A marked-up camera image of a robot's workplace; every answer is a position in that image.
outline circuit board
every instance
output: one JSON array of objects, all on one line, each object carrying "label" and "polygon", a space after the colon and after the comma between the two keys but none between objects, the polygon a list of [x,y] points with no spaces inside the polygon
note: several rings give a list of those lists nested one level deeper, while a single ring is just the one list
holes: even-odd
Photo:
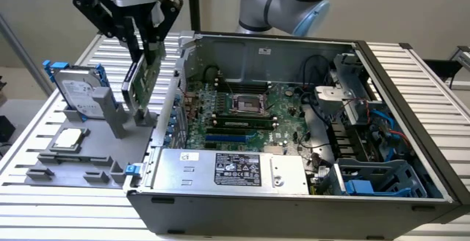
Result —
[{"label": "circuit board", "polygon": [[[126,104],[133,109],[137,105],[141,109],[147,108],[151,100],[153,87],[160,72],[161,58],[164,57],[164,46],[159,43],[159,47],[153,50],[155,59],[152,63],[148,63],[145,59],[141,59],[139,63],[132,63],[130,68],[126,72],[122,82],[122,95],[125,101],[132,101]],[[128,93],[128,86],[132,86],[133,95]]]},{"label": "circuit board", "polygon": [[265,111],[260,115],[265,118],[271,117],[276,119],[276,125],[272,127],[272,130],[247,129],[245,141],[207,141],[208,130],[213,127],[211,122],[213,121],[213,113],[219,112],[221,117],[227,117],[231,114],[235,114],[236,118],[243,117],[244,113],[231,112],[232,101],[236,101],[241,96],[243,98],[249,98],[260,97],[260,95],[217,92],[211,84],[203,84],[199,81],[189,83],[187,93],[195,99],[191,100],[191,103],[196,109],[196,115],[193,113],[188,114],[188,139],[185,148],[271,152],[279,155],[299,154],[297,150],[301,152],[301,148],[297,149],[296,138],[300,138],[307,132],[307,126],[300,112],[301,104],[299,95],[288,91],[291,89],[292,86],[277,84],[263,94],[265,98]]}]

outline hard drive label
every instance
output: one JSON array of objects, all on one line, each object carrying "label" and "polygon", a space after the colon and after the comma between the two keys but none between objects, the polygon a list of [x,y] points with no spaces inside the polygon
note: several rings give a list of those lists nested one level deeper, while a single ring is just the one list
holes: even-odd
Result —
[{"label": "hard drive label", "polygon": [[102,117],[100,104],[92,98],[92,85],[77,80],[62,80],[61,84],[65,87],[64,94],[68,96],[68,100],[72,102],[76,110],[89,118]]},{"label": "hard drive label", "polygon": [[216,153],[213,182],[217,185],[261,185],[259,155]]}]

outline motherboard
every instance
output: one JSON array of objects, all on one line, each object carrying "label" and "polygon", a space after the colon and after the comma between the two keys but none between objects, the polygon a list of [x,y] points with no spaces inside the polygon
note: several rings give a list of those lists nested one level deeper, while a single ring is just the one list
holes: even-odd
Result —
[{"label": "motherboard", "polygon": [[297,138],[307,133],[296,88],[269,82],[189,83],[185,148],[296,155]]}]

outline blue pcie slot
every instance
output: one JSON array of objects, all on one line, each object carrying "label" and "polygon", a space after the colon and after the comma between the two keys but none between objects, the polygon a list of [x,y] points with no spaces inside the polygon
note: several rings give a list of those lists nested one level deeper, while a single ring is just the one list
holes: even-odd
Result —
[{"label": "blue pcie slot", "polygon": [[241,142],[245,143],[244,135],[205,135],[205,141]]}]

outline sticker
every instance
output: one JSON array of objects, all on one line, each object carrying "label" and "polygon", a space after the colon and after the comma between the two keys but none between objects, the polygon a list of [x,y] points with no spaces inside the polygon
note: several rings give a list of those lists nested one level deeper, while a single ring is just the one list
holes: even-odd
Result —
[{"label": "sticker", "polygon": [[260,54],[260,55],[271,55],[271,48],[260,48],[257,50],[257,54]]},{"label": "sticker", "polygon": [[217,153],[215,156],[213,182],[217,185],[261,185],[259,155]]},{"label": "sticker", "polygon": [[100,104],[90,97],[94,91],[92,85],[77,80],[62,80],[61,85],[65,88],[65,95],[76,110],[89,118],[102,118]]},{"label": "sticker", "polygon": [[199,152],[181,152],[179,155],[180,161],[199,161]]}]

